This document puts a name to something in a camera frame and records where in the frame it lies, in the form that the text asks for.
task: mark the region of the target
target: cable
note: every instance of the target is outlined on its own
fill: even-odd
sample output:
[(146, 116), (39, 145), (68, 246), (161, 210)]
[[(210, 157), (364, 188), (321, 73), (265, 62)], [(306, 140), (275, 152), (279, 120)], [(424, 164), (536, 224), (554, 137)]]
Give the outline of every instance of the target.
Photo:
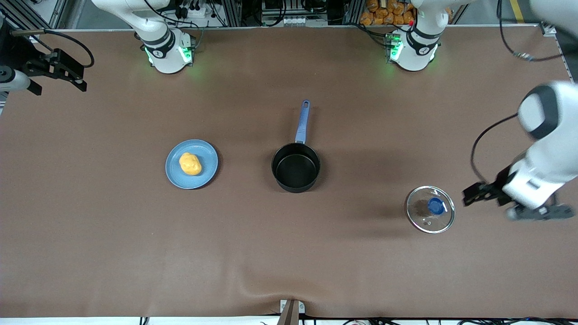
[(301, 6), (303, 7), (303, 9), (307, 10), (310, 13), (322, 13), (327, 10), (327, 4), (320, 8), (307, 7), (305, 5), (305, 0), (301, 0)]
[(197, 49), (201, 45), (201, 41), (203, 40), (203, 35), (205, 34), (205, 29), (209, 26), (209, 21), (207, 20), (207, 26), (203, 27), (201, 30), (201, 36), (199, 37), (199, 41), (195, 45), (195, 49)]
[(30, 35), (30, 37), (34, 38), (34, 39), (38, 42), (38, 44), (44, 46), (44, 48), (47, 49), (48, 51), (50, 51), (50, 52), (54, 51), (54, 50), (52, 49), (52, 47), (46, 45), (46, 43), (42, 42), (38, 37), (36, 37), (36, 36), (34, 36), (34, 35)]
[[(259, 0), (253, 0), (253, 9), (255, 9), (255, 7), (257, 7), (256, 5), (258, 5), (258, 4), (259, 4)], [(273, 27), (273, 26), (276, 26), (279, 23), (281, 23), (283, 21), (283, 19), (285, 18), (285, 14), (287, 13), (287, 4), (285, 3), (285, 0), (279, 0), (279, 17), (271, 25), (267, 25), (267, 24), (263, 23), (259, 18), (257, 18), (258, 12), (262, 12), (262, 9), (259, 7), (257, 7), (256, 12), (253, 11), (253, 19), (259, 24), (259, 26)]]
[[(484, 178), (484, 176), (481, 175), (480, 171), (478, 170), (478, 168), (476, 167), (476, 163), (474, 162), (474, 156), (476, 155), (476, 147), (477, 147), (477, 143), (480, 142), (480, 139), (486, 134), (488, 133), (489, 130), (493, 129), (494, 127), (513, 119), (514, 117), (518, 116), (518, 113), (514, 114), (514, 115), (510, 115), (504, 119), (501, 119), (500, 121), (497, 121), (496, 123), (490, 125), (488, 128), (486, 128), (482, 133), (480, 133), (480, 135), (477, 137), (477, 139), (474, 141), (473, 146), (472, 146), (472, 154), (470, 155), (470, 165), (472, 166), (472, 170), (473, 173), (476, 174), (476, 176), (484, 183), (488, 183), (488, 181)], [(464, 323), (474, 323), (477, 325), (488, 325), (488, 323), (482, 323), (482, 322), (475, 322), (473, 320), (469, 320), (469, 319), (465, 319), (462, 320), (461, 322), (458, 323), (458, 325), (464, 325)]]
[(146, 3), (146, 5), (149, 7), (149, 9), (152, 10), (152, 11), (153, 11), (155, 14), (157, 14), (158, 16), (160, 16), (160, 17), (162, 17), (162, 18), (164, 18), (164, 19), (168, 19), (168, 20), (170, 20), (170, 21), (173, 21), (174, 23), (190, 24), (190, 27), (192, 27), (192, 26), (194, 25), (197, 29), (199, 29), (199, 25), (197, 25), (197, 24), (195, 24), (195, 23), (193, 23), (193, 22), (191, 22), (191, 21), (176, 20), (176, 19), (173, 19), (173, 18), (169, 18), (169, 17), (163, 16), (160, 12), (156, 11), (156, 10), (153, 8), (153, 6), (151, 6), (150, 3), (149, 3), (147, 0), (143, 0), (143, 1)]
[(558, 319), (544, 319), (539, 317), (525, 317), (520, 319), (509, 319), (504, 321), (502, 319), (464, 319), (458, 323), (458, 325), (464, 325), (467, 323), (476, 325), (511, 325), (518, 322), (543, 322), (552, 325), (568, 325), (564, 323), (564, 320), (559, 321)]
[(90, 68), (91, 66), (94, 65), (94, 55), (92, 54), (92, 52), (90, 51), (89, 48), (86, 47), (86, 45), (82, 44), (81, 41), (77, 40), (76, 38), (72, 37), (72, 36), (68, 36), (67, 34), (63, 34), (61, 32), (57, 32), (57, 31), (52, 31), (50, 29), (44, 29), (44, 33), (46, 34), (52, 34), (52, 35), (56, 35), (56, 36), (60, 36), (63, 37), (65, 39), (71, 40), (73, 42), (75, 42), (76, 44), (80, 45), (80, 47), (82, 47), (86, 53), (88, 54), (88, 56), (90, 57), (90, 63), (87, 65), (83, 65), (83, 67), (85, 68)]
[(341, 16), (339, 18), (335, 18), (335, 19), (323, 19), (323, 21), (338, 21), (338, 20), (342, 20), (344, 18), (344, 16)]
[[(502, 0), (498, 0), (498, 4), (497, 4), (497, 6), (496, 6), (496, 17), (498, 18), (498, 21), (499, 21), (500, 36), (501, 36), (501, 38), (502, 38), (502, 43), (504, 44), (504, 46), (506, 47), (506, 49), (507, 49), (513, 56), (515, 56), (515, 57), (517, 57), (517, 58), (520, 58), (520, 59), (522, 59), (522, 60), (529, 61), (529, 62), (549, 61), (549, 60), (553, 60), (553, 59), (556, 59), (556, 58), (559, 58), (559, 57), (564, 56), (564, 53), (560, 53), (560, 54), (556, 54), (556, 55), (549, 56), (549, 57), (535, 58), (535, 57), (531, 56), (531, 55), (528, 54), (528, 53), (514, 51), (514, 50), (510, 47), (510, 45), (508, 44), (508, 42), (506, 41), (506, 38), (504, 37), (504, 31), (503, 31), (502, 22), (503, 22), (503, 21), (515, 21), (515, 22), (518, 22), (518, 21), (517, 21), (517, 20), (511, 20), (511, 19), (504, 19), (504, 18), (502, 18), (502, 8), (503, 8)], [(566, 53), (566, 55), (568, 55), (568, 54), (575, 54), (575, 53), (578, 53), (578, 47), (575, 48), (575, 49), (572, 50), (572, 51), (568, 51), (568, 52)]]
[(208, 0), (207, 3), (209, 4), (209, 7), (211, 8), (211, 10), (215, 14), (215, 16), (217, 16), (218, 22), (221, 23), (221, 25), (223, 25), (223, 27), (227, 27), (227, 24), (221, 18), (221, 15), (219, 15), (219, 13), (217, 12), (217, 7), (215, 6), (215, 3), (213, 2), (213, 0)]
[(374, 36), (384, 38), (384, 37), (386, 37), (386, 34), (380, 34), (380, 33), (378, 33), (378, 32), (370, 31), (366, 26), (359, 25), (359, 24), (356, 24), (356, 23), (347, 23), (346, 25), (352, 25), (352, 26), (355, 26), (355, 27), (359, 28), (360, 30), (364, 31), (367, 35), (369, 35), (369, 37), (371, 38), (371, 40), (374, 41), (375, 43), (377, 43), (378, 45), (380, 45), (380, 46), (382, 46), (382, 47), (389, 47), (389, 45), (387, 45), (387, 44), (385, 44), (385, 43), (381, 43), (381, 42), (379, 42), (377, 39), (374, 38)]

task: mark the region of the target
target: brown table cover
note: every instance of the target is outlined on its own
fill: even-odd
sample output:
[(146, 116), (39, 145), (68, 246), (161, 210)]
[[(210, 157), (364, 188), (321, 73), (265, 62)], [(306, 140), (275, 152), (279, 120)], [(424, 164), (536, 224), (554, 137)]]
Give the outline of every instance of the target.
[[(43, 95), (10, 94), (0, 117), (0, 316), (256, 315), (297, 298), (323, 317), (578, 317), (578, 219), (510, 222), (495, 202), (461, 204), (475, 137), (531, 88), (568, 80), (561, 59), (517, 60), (497, 28), (448, 28), (410, 73), (356, 29), (271, 28), (208, 31), (194, 67), (162, 75), (131, 32), (73, 35), (96, 57), (88, 91), (37, 79)], [(558, 52), (539, 28), (506, 37)], [(271, 158), (306, 98), (322, 170), (291, 194)], [(165, 159), (195, 138), (220, 168), (181, 190)], [(482, 173), (530, 143), (517, 121), (496, 128)], [(404, 215), (422, 185), (456, 204), (442, 234)], [(577, 182), (562, 189), (577, 198)]]

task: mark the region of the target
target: blue pot handle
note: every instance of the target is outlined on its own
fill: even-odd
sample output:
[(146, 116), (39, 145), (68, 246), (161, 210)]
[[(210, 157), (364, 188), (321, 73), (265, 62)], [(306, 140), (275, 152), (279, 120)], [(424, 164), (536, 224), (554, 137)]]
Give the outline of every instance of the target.
[(296, 143), (305, 144), (305, 138), (307, 137), (307, 119), (309, 118), (309, 108), (311, 103), (308, 100), (304, 100), (301, 104), (301, 115), (299, 116), (299, 126), (297, 127), (297, 134), (295, 135)]

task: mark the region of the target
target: blue plate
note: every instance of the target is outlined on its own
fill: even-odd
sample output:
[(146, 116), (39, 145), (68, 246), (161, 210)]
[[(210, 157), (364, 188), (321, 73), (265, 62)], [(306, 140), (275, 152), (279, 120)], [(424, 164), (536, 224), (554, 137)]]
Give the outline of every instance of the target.
[[(199, 175), (188, 175), (181, 169), (179, 159), (185, 152), (197, 155), (199, 158), (202, 166)], [(168, 177), (176, 187), (192, 190), (208, 183), (217, 172), (217, 167), (217, 151), (212, 145), (203, 140), (186, 140), (179, 143), (171, 150), (171, 153), (169, 153), (169, 156), (166, 158), (165, 172), (166, 177)]]

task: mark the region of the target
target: saucepan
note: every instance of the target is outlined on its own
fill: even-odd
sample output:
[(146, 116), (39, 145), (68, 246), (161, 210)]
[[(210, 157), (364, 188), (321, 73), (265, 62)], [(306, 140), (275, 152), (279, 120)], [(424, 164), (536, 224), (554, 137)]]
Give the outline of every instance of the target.
[(319, 156), (313, 148), (305, 144), (310, 107), (311, 103), (304, 100), (295, 142), (277, 150), (271, 162), (271, 170), (277, 183), (282, 189), (291, 193), (301, 193), (310, 189), (315, 184), (321, 168)]

